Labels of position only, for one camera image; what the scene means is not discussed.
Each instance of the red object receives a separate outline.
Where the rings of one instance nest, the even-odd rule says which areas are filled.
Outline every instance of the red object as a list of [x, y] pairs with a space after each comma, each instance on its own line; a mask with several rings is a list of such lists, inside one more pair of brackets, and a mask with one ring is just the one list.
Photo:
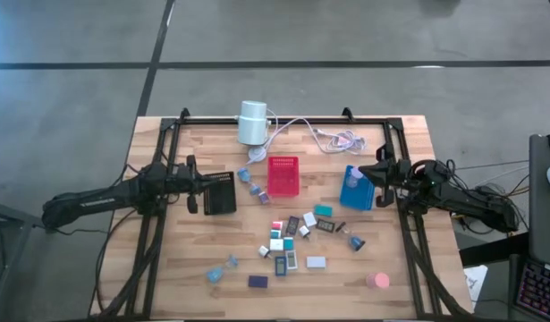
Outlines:
[[299, 159], [269, 157], [267, 191], [273, 197], [294, 197], [299, 194]]

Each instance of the keyboard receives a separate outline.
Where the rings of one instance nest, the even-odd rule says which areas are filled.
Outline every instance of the keyboard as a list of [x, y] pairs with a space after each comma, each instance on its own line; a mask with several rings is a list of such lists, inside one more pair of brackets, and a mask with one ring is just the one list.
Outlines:
[[517, 293], [517, 305], [550, 319], [550, 270], [527, 261]]

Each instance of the blue container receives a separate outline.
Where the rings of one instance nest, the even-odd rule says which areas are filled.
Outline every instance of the blue container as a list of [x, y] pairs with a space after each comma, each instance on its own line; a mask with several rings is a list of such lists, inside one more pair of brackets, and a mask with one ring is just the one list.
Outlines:
[[356, 187], [351, 188], [347, 186], [346, 180], [350, 176], [352, 168], [352, 165], [346, 166], [343, 188], [340, 192], [340, 204], [358, 210], [371, 210], [374, 201], [374, 184], [364, 176], [358, 180]]

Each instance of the purple block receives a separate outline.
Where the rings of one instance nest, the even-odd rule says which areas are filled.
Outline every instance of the purple block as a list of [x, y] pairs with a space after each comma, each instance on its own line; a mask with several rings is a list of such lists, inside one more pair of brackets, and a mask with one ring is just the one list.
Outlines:
[[267, 288], [268, 277], [249, 275], [249, 287]]

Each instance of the wooden table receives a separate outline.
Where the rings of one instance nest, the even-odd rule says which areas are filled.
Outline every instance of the wooden table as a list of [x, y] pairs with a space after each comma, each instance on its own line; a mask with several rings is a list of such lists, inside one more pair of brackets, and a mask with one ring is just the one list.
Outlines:
[[[433, 158], [425, 117], [403, 116], [402, 119], [412, 162]], [[128, 163], [135, 168], [151, 162], [159, 123], [159, 117], [138, 119], [128, 157]], [[367, 138], [368, 148], [362, 157], [348, 153], [325, 155], [306, 125], [291, 125], [276, 137], [269, 154], [299, 157], [300, 195], [296, 198], [273, 198], [270, 205], [261, 206], [249, 195], [248, 186], [237, 180], [235, 214], [204, 216], [201, 198], [196, 215], [187, 211], [184, 196], [169, 206], [152, 318], [415, 318], [395, 205], [359, 212], [343, 208], [338, 202], [346, 165], [376, 162], [374, 153], [385, 141], [382, 128], [373, 125], [317, 127], [332, 133], [353, 130]], [[196, 156], [203, 174], [236, 173], [248, 160], [247, 148], [237, 142], [237, 128], [233, 125], [182, 125], [176, 162], [184, 162], [189, 154]], [[250, 172], [253, 182], [266, 186], [267, 161], [251, 165]], [[258, 247], [269, 243], [271, 222], [301, 216], [312, 211], [317, 203], [332, 206], [332, 220], [346, 221], [366, 240], [366, 245], [353, 252], [346, 241], [335, 234], [313, 229], [310, 241], [295, 238], [299, 269], [290, 271], [288, 276], [276, 277], [273, 260], [258, 255]], [[114, 221], [128, 211], [117, 211]], [[450, 220], [447, 213], [433, 209], [425, 216], [434, 270], [462, 307], [471, 310]], [[140, 220], [128, 219], [108, 244], [101, 271], [105, 305], [131, 273], [139, 230]], [[239, 266], [227, 271], [218, 284], [209, 283], [205, 273], [223, 264], [229, 254], [239, 259]], [[325, 256], [326, 269], [307, 270], [307, 256]], [[387, 273], [390, 288], [367, 288], [365, 277], [372, 272]], [[249, 288], [249, 275], [267, 275], [268, 288]], [[431, 311], [421, 273], [420, 286], [427, 311]], [[144, 287], [145, 282], [140, 285], [137, 307], [143, 302]], [[92, 312], [96, 311], [97, 303], [93, 303]]]

